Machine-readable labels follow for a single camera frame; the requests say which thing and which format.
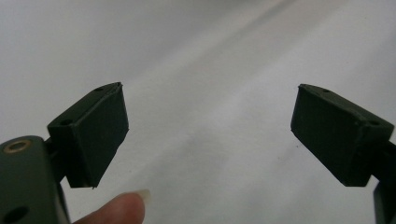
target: fingernail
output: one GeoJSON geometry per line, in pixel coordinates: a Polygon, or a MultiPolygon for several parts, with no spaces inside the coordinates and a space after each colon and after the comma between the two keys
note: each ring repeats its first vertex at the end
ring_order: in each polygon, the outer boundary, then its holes
{"type": "Polygon", "coordinates": [[[149,189],[140,189],[137,191],[133,191],[132,193],[139,195],[145,205],[148,205],[151,201],[151,193],[149,192],[149,189]]]}

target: skin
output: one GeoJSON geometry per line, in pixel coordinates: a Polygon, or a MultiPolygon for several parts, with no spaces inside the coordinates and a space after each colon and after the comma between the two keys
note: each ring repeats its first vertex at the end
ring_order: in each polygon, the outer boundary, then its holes
{"type": "Polygon", "coordinates": [[[136,193],[123,193],[74,224],[142,224],[145,204],[136,193]]]}

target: black bracket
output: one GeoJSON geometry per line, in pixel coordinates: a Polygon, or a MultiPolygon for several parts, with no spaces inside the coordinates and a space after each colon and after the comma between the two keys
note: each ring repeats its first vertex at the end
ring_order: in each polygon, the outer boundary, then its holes
{"type": "Polygon", "coordinates": [[[393,125],[320,87],[299,86],[291,131],[346,187],[365,187],[371,175],[377,224],[396,224],[396,146],[393,125]]]}
{"type": "Polygon", "coordinates": [[[48,125],[50,138],[0,146],[2,223],[69,223],[60,181],[97,187],[128,132],[122,85],[89,92],[48,125]]]}

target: finger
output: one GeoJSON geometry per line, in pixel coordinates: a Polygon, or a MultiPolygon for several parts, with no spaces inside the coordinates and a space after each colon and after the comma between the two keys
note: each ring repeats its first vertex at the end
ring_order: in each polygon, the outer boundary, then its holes
{"type": "Polygon", "coordinates": [[[137,193],[131,192],[117,196],[75,224],[142,224],[144,217],[143,199],[137,193]]]}

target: white surface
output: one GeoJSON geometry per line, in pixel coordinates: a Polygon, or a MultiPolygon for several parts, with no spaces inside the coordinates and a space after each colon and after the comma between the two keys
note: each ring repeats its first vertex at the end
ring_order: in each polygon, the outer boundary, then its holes
{"type": "Polygon", "coordinates": [[[150,189],[145,223],[374,223],[293,136],[297,86],[396,124],[396,3],[0,0],[0,140],[48,137],[88,91],[124,84],[131,131],[73,220],[150,189]]]}

